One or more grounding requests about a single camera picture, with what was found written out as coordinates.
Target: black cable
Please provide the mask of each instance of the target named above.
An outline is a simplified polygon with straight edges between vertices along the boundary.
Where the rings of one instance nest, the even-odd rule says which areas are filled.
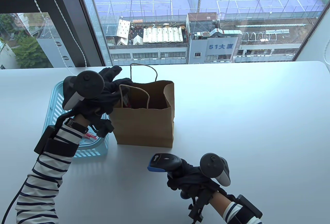
[[[13,198],[12,202],[9,204],[9,206],[8,206],[6,212],[5,212],[5,215],[4,215],[3,218],[2,218],[2,222],[1,222],[1,224],[5,224],[5,221],[6,221],[6,219],[7,219],[7,216],[8,216],[8,214],[9,214],[9,211],[10,211],[10,209],[12,208],[12,206],[13,206],[14,202],[16,201],[16,199],[19,197],[19,195],[20,195],[20,193],[21,193],[21,191],[22,191],[22,189],[23,189],[23,187],[24,187],[26,181],[27,181],[27,178],[26,178],[26,180],[24,181],[24,183],[22,184],[21,189],[17,192],[16,196]]]

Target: brown paper bag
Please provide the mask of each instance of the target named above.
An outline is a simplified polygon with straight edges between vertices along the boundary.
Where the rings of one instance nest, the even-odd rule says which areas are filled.
[[[171,148],[174,128],[174,83],[157,81],[133,83],[128,94],[132,108],[123,108],[123,97],[109,118],[118,144]]]

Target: plastic basket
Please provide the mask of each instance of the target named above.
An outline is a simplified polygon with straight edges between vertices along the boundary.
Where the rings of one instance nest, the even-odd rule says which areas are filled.
[[[61,81],[56,84],[52,91],[43,132],[48,125],[54,125],[57,118],[64,112],[67,112],[62,109],[63,100],[63,81]],[[89,127],[88,133],[79,143],[79,147],[74,158],[100,157],[105,156],[107,153],[108,136],[105,138],[97,137],[95,132]]]

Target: building sign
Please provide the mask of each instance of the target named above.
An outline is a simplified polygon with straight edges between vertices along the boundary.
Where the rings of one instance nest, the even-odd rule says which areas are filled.
[[[206,55],[232,55],[238,37],[207,39]]]

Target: white and navy striped sleeve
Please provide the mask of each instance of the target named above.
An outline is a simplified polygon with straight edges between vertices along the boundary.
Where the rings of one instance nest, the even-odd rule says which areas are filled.
[[[234,202],[231,202],[231,204],[228,205],[226,210],[224,211],[223,219],[226,223],[229,223],[229,221],[237,214],[237,212],[242,208],[243,206]],[[252,217],[247,224],[263,224],[262,221],[257,217]]]
[[[82,133],[63,125],[54,139],[59,143],[79,144],[82,136]],[[59,193],[62,176],[67,172],[71,161],[72,157],[48,152],[39,156],[17,199],[17,224],[59,223],[54,197]]]

